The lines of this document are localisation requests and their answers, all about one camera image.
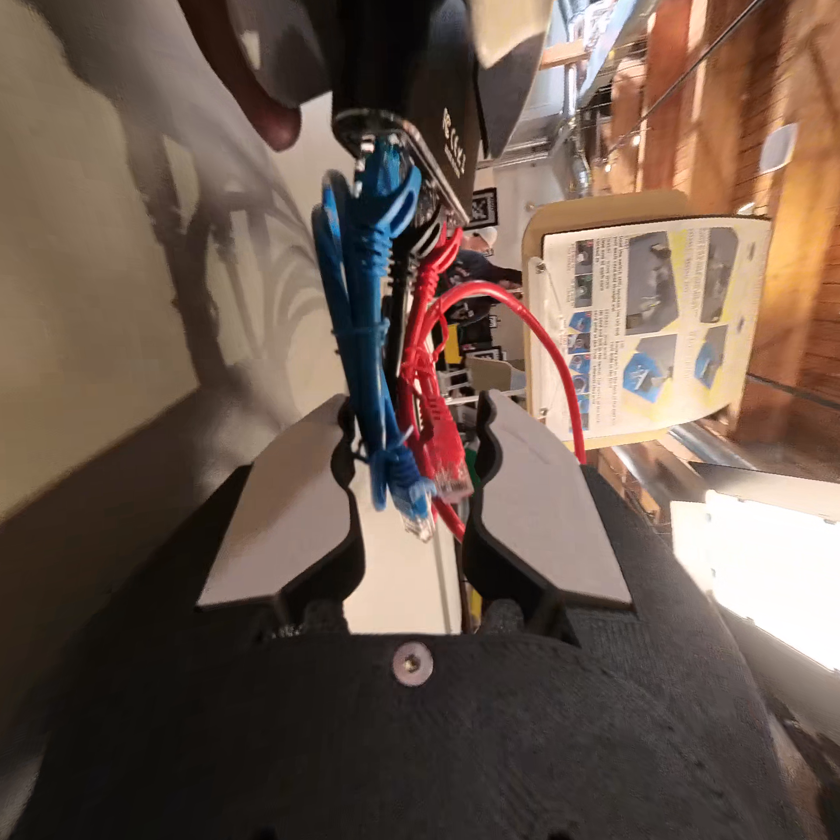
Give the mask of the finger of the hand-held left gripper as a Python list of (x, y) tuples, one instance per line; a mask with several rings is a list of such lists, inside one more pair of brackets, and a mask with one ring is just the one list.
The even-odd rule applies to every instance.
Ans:
[(237, 1), (236, 30), (259, 84), (280, 104), (300, 107), (330, 89), (322, 49), (321, 2)]
[(471, 34), (485, 153), (499, 158), (522, 115), (550, 29), (552, 1), (473, 1)]

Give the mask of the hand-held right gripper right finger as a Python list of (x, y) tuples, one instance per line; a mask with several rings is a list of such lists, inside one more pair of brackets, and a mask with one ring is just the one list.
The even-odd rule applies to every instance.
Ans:
[(463, 538), (467, 582), (527, 620), (544, 598), (630, 611), (633, 599), (581, 464), (546, 426), (498, 390), (480, 394), (479, 487)]

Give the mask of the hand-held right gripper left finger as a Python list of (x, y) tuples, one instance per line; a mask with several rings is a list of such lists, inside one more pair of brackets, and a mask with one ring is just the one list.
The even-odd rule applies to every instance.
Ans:
[(365, 557), (351, 489), (354, 432), (349, 398), (333, 395), (255, 459), (199, 610), (268, 603), (300, 621), (310, 602), (342, 604), (359, 587)]

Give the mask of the black network switch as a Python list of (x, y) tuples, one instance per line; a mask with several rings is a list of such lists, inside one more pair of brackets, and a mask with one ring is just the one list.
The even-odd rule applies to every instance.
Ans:
[(435, 204), (466, 228), (482, 142), (466, 2), (346, 1), (337, 11), (335, 138), (356, 159), (379, 137), (397, 142)]

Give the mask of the person's left hand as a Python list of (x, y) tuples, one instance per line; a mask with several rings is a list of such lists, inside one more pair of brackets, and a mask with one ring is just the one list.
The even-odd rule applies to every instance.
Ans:
[(180, 1), (179, 5), (206, 62), (258, 136), (275, 152), (293, 147), (301, 131), (301, 111), (274, 100), (259, 84), (227, 2)]

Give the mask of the studio light panel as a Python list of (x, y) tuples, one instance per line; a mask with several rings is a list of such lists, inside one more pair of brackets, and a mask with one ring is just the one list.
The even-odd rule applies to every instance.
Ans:
[(673, 551), (736, 617), (829, 672), (839, 666), (839, 485), (703, 462), (670, 504)]

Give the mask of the metal ventilation duct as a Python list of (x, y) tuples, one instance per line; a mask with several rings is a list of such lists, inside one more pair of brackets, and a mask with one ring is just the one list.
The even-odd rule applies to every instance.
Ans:
[(659, 458), (663, 470), (687, 499), (698, 501), (708, 490), (732, 496), (763, 475), (729, 438), (699, 422), (667, 429), (657, 442), (667, 452)]

